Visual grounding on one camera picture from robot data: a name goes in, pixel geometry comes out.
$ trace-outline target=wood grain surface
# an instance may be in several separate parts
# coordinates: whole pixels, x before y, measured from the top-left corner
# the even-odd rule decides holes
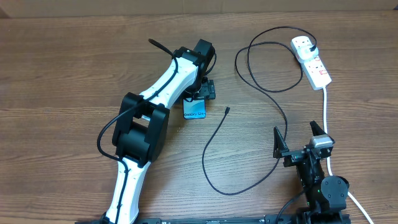
[[[197,16],[85,17],[0,20],[0,223],[73,223],[99,218],[113,196],[117,164],[99,154],[96,138],[119,111],[123,96],[151,86],[170,49],[213,43],[218,59],[209,77],[216,100],[207,118],[170,114],[165,147],[147,173],[141,217],[258,217],[277,213],[301,190],[293,167],[282,164],[262,184],[237,196],[208,185],[202,150],[231,111],[206,153],[209,178],[225,192],[241,190],[275,163],[272,128],[284,121],[270,99],[234,71],[236,52],[258,33],[297,26],[318,39],[333,82],[328,86],[329,133],[336,140],[332,165],[375,223],[398,223],[398,12],[297,12]],[[258,41],[289,44],[302,35],[275,30]],[[238,66],[249,78],[246,53]],[[257,80],[270,89],[295,83],[299,68],[276,45],[251,51]],[[289,120],[287,144],[308,143],[309,122],[322,124],[322,91],[308,80],[272,94]],[[114,153],[109,131],[103,147]],[[347,199],[353,223],[366,223]],[[304,198],[287,212],[305,205]]]
[[[0,0],[0,10],[10,18],[363,11],[396,6],[396,0]]]

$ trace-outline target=power strip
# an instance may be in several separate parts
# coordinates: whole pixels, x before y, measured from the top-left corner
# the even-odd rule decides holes
[[[301,63],[302,68],[311,83],[314,90],[321,90],[323,87],[331,83],[331,78],[328,71],[323,65],[319,55],[314,54],[314,58],[303,60],[299,57],[300,49],[307,49],[308,46],[313,46],[311,40],[306,36],[299,36],[292,39],[290,45],[296,54],[297,60]]]

